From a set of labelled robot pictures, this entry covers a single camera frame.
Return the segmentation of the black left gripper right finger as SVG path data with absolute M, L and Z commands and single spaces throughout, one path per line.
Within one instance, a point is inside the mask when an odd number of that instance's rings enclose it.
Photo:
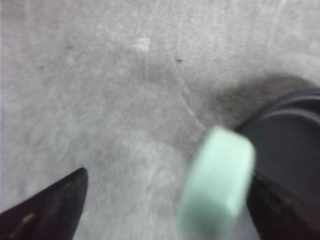
M 261 240 L 320 238 L 320 208 L 259 172 L 246 204 Z

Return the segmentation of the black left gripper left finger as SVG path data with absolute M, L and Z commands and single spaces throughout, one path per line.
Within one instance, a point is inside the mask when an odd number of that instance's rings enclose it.
M 2 240 L 71 240 L 87 195 L 88 171 L 81 167 L 0 214 Z

